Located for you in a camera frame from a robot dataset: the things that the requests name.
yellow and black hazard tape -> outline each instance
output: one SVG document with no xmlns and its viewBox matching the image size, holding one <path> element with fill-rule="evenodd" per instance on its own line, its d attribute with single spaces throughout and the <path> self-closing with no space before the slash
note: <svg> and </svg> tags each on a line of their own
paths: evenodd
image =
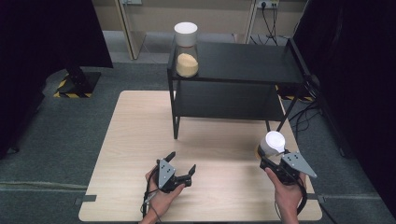
<svg viewBox="0 0 396 224">
<path fill-rule="evenodd" d="M 65 97 L 65 98 L 90 98 L 92 96 L 91 92 L 76 92 L 73 91 L 75 88 L 70 88 L 71 86 L 74 87 L 73 83 L 69 78 L 69 74 L 66 74 L 64 79 L 58 86 L 57 91 L 53 94 L 54 97 Z"/>
<path fill-rule="evenodd" d="M 276 92 L 277 92 L 277 94 L 280 96 L 280 98 L 282 99 L 282 100 L 293 100 L 294 99 L 294 95 L 288 95 L 288 94 L 285 94 L 285 93 L 283 93 L 280 89 L 279 89 L 279 87 L 276 85 Z M 300 96 L 299 97 L 299 100 L 301 100 L 301 101 L 313 101 L 314 99 L 312 98 L 312 96 L 308 96 L 307 94 L 303 94 L 302 96 Z"/>
</svg>

controller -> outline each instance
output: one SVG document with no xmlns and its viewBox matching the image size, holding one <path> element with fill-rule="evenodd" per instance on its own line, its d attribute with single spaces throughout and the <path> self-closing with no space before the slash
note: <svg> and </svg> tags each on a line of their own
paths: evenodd
<svg viewBox="0 0 396 224">
<path fill-rule="evenodd" d="M 300 152 L 291 153 L 285 149 L 279 165 L 269 160 L 260 146 L 258 147 L 257 152 L 261 158 L 260 168 L 265 170 L 265 168 L 269 167 L 276 174 L 279 181 L 284 185 L 295 184 L 300 178 L 300 172 L 312 177 L 317 177 Z"/>
<path fill-rule="evenodd" d="M 158 189 L 162 192 L 169 193 L 177 186 L 184 184 L 186 187 L 190 187 L 192 184 L 191 177 L 195 173 L 194 164 L 189 170 L 187 175 L 175 176 L 176 169 L 169 161 L 172 160 L 176 155 L 176 152 L 172 152 L 166 158 L 157 160 L 158 172 L 155 176 L 155 182 L 158 186 Z"/>
</svg>

person's right hand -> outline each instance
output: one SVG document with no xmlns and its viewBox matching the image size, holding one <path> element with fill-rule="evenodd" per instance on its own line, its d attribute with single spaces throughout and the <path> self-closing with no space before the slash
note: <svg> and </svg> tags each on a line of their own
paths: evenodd
<svg viewBox="0 0 396 224">
<path fill-rule="evenodd" d="M 275 186 L 275 201 L 282 221 L 287 224 L 298 223 L 297 208 L 303 198 L 300 187 L 297 184 L 290 186 L 282 184 L 276 174 L 268 167 L 265 168 L 265 173 Z M 305 186 L 305 174 L 300 173 L 300 178 L 303 181 L 301 184 Z"/>
</svg>

shelf top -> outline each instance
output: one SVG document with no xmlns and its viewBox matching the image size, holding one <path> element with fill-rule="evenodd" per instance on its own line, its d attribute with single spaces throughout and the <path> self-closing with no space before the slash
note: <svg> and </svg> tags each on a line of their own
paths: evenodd
<svg viewBox="0 0 396 224">
<path fill-rule="evenodd" d="M 175 49 L 174 45 L 168 64 L 170 69 L 174 66 Z M 304 82 L 289 46 L 198 42 L 197 51 L 198 74 L 188 79 L 273 84 Z M 172 76 L 184 79 L 176 71 Z"/>
</svg>

glass jar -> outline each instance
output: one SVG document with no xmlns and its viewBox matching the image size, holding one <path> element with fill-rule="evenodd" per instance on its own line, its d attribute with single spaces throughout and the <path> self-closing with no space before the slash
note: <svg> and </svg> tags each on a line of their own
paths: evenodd
<svg viewBox="0 0 396 224">
<path fill-rule="evenodd" d="M 198 73 L 197 30 L 192 22 L 181 22 L 175 26 L 176 70 L 182 77 L 193 77 Z"/>
</svg>

